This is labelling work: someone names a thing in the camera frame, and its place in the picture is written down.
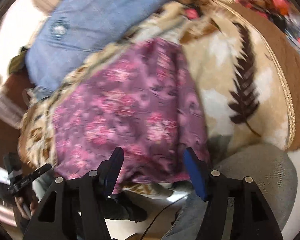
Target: blanket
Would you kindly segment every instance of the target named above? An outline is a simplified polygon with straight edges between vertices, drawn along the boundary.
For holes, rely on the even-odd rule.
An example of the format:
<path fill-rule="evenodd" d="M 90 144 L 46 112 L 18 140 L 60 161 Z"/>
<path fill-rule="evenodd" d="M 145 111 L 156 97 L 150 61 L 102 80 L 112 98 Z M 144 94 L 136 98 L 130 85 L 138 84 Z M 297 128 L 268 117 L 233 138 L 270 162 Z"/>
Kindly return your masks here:
<path fill-rule="evenodd" d="M 109 44 L 101 52 L 92 53 L 81 67 L 64 78 L 52 97 L 34 103 L 24 116 L 19 141 L 24 161 L 35 167 L 47 162 L 58 165 L 52 124 L 55 109 L 81 82 L 117 60 L 131 44 L 153 37 L 180 43 L 183 47 L 187 68 L 203 103 L 209 151 L 216 149 L 224 158 L 240 147 L 257 142 L 270 142 L 282 150 L 299 148 L 300 100 L 296 99 L 300 98 L 297 89 L 300 57 L 274 24 L 249 9 L 231 4 L 235 8 L 232 9 L 217 0 L 204 5 L 199 2 L 196 3 L 204 16 L 193 20 L 182 17 L 186 7 L 180 3 L 164 5 L 160 14 L 153 14 L 133 27 L 123 39 Z M 247 75 L 247 84 L 253 85 L 251 105 L 257 107 L 240 123 L 236 104 L 244 82 L 238 81 L 245 74 L 240 67 L 238 69 L 238 64 L 244 66 L 246 52 L 249 52 L 249 62 L 253 62 L 250 67 L 253 72 L 248 71 Z M 210 156 L 211 159 L 217 157 L 212 151 Z M 134 187 L 129 183 L 129 188 L 151 195 L 153 187 L 143 185 Z"/>
<path fill-rule="evenodd" d="M 107 160 L 116 146 L 123 181 L 189 179 L 183 151 L 209 161 L 204 117 L 181 47 L 161 38 L 131 46 L 82 82 L 53 115 L 58 165 L 67 179 Z"/>

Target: pink floral fabric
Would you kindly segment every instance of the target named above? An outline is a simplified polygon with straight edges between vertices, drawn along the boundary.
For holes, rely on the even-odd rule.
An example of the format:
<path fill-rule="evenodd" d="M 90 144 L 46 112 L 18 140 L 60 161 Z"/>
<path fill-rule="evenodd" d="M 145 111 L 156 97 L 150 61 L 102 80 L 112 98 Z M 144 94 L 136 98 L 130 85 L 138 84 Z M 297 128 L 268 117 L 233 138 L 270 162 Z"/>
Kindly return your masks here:
<path fill-rule="evenodd" d="M 185 147 L 209 161 L 205 121 L 179 45 L 161 38 L 133 45 L 82 82 L 53 115 L 58 165 L 67 179 L 83 176 L 124 150 L 120 183 L 189 179 Z"/>

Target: feather pattern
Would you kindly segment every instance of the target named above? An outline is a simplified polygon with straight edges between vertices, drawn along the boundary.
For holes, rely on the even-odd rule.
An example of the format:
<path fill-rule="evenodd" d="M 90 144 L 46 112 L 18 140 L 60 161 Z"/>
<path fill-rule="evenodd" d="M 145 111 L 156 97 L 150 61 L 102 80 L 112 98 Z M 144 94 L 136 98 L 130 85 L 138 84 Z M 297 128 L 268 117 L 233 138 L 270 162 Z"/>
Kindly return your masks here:
<path fill-rule="evenodd" d="M 236 112 L 236 115 L 230 117 L 235 124 L 245 123 L 252 133 L 261 137 L 248 124 L 248 119 L 258 109 L 260 102 L 258 101 L 258 93 L 255 91 L 254 73 L 255 73 L 255 57 L 252 50 L 249 30 L 239 23 L 234 23 L 238 28 L 242 37 L 241 57 L 236 58 L 238 64 L 235 66 L 235 78 L 233 79 L 236 92 L 230 91 L 234 102 L 228 106 Z"/>

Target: gray fabric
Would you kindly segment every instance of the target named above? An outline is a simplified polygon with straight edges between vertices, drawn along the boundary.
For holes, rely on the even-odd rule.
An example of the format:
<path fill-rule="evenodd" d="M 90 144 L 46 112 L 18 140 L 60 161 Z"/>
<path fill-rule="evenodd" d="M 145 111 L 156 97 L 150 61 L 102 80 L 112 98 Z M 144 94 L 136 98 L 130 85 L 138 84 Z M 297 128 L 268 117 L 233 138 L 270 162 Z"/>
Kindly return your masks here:
<path fill-rule="evenodd" d="M 298 185 L 296 170 L 286 153 L 273 145 L 254 145 L 223 160 L 215 169 L 233 179 L 252 177 L 268 201 L 280 229 L 283 229 L 290 216 Z M 224 240 L 230 237 L 233 204 L 233 198 L 229 198 Z M 206 207 L 207 203 L 191 193 L 177 221 L 162 240 L 195 240 Z"/>
<path fill-rule="evenodd" d="M 48 188 L 54 180 L 54 171 L 49 170 L 45 174 L 41 175 L 35 181 L 32 182 L 32 188 L 36 194 L 39 202 L 43 198 L 44 194 L 47 192 Z"/>

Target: hand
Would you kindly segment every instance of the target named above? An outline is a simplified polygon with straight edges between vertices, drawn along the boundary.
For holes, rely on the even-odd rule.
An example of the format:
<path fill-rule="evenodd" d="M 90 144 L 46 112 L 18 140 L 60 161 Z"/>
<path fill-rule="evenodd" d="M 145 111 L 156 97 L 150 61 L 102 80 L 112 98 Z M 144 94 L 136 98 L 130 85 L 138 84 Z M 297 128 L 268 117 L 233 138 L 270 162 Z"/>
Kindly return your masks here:
<path fill-rule="evenodd" d="M 22 208 L 22 204 L 23 204 L 23 197 L 15 197 L 15 201 L 16 201 L 16 204 L 17 204 L 17 207 L 21 213 L 21 216 L 25 219 L 29 219 L 26 212 L 23 210 Z M 37 209 L 38 207 L 38 198 L 35 196 L 35 194 L 33 193 L 33 200 L 30 204 L 30 211 L 31 211 L 31 216 L 33 216 L 35 210 Z"/>

